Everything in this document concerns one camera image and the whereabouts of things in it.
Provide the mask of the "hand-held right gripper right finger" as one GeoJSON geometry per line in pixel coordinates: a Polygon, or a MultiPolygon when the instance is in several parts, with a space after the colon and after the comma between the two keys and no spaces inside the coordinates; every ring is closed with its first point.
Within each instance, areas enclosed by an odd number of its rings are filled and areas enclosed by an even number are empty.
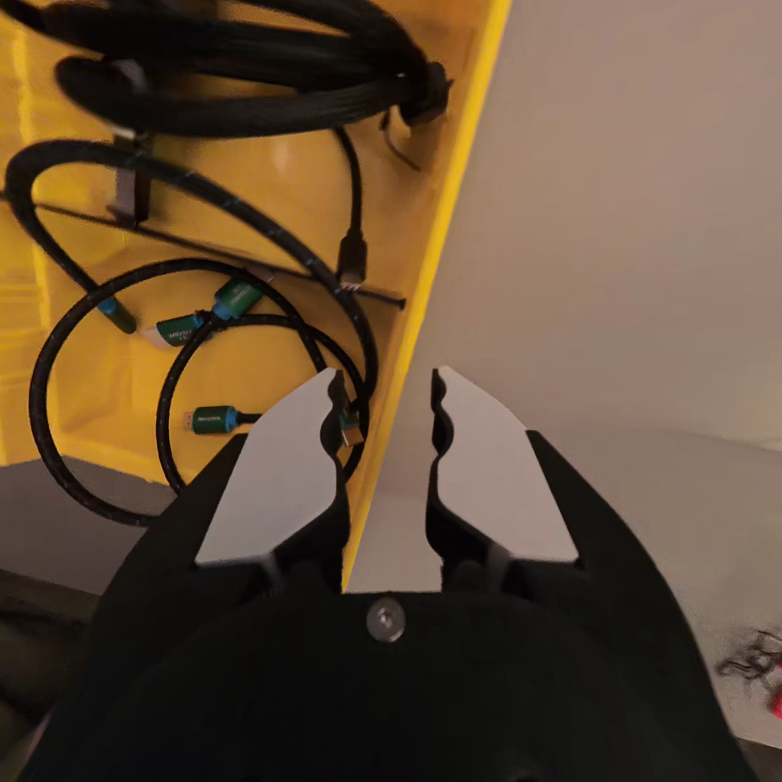
{"type": "Polygon", "coordinates": [[[433,371],[431,405],[425,533],[443,565],[497,555],[574,563],[576,546],[521,421],[448,366],[433,371]]]}

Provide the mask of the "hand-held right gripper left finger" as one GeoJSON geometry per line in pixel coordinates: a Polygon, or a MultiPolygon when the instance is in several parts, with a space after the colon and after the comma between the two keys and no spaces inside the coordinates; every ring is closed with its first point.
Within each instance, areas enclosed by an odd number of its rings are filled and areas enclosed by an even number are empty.
{"type": "Polygon", "coordinates": [[[346,498],[338,459],[346,398],[342,371],[329,367],[250,428],[197,565],[270,562],[275,548],[346,498]]]}

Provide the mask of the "yellow plastic bin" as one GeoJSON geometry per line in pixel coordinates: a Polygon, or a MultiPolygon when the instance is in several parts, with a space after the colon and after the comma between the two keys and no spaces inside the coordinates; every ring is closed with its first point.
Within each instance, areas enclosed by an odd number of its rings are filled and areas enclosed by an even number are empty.
{"type": "MultiPolygon", "coordinates": [[[[472,147],[512,2],[379,2],[425,53],[455,80],[445,117],[395,138],[421,161],[417,174],[398,161],[379,119],[349,129],[365,175],[368,280],[372,291],[406,299],[403,309],[358,297],[376,338],[379,385],[371,403],[369,444],[349,482],[353,568],[375,493],[390,426],[472,147]]],[[[2,14],[2,171],[25,146],[57,138],[107,141],[103,123],[55,86],[54,65],[77,50],[2,14]]],[[[269,139],[201,141],[162,137],[156,155],[201,173],[272,217],[336,267],[349,219],[349,175],[326,132],[269,139]]],[[[154,230],[281,268],[275,288],[308,322],[364,369],[346,314],[293,259],[238,220],[161,184],[152,188],[154,230]]],[[[2,570],[70,589],[101,593],[142,531],[86,511],[37,460],[27,414],[34,361],[45,337],[83,291],[34,246],[2,205],[2,570]]],[[[55,362],[48,410],[55,444],[77,477],[107,501],[159,513],[163,488],[153,416],[165,371],[177,350],[128,336],[89,314],[55,362]]],[[[199,349],[172,406],[174,458],[187,480],[227,436],[183,430],[185,412],[234,404],[261,412],[308,380],[314,369],[300,340],[280,327],[240,328],[199,349]]]]}

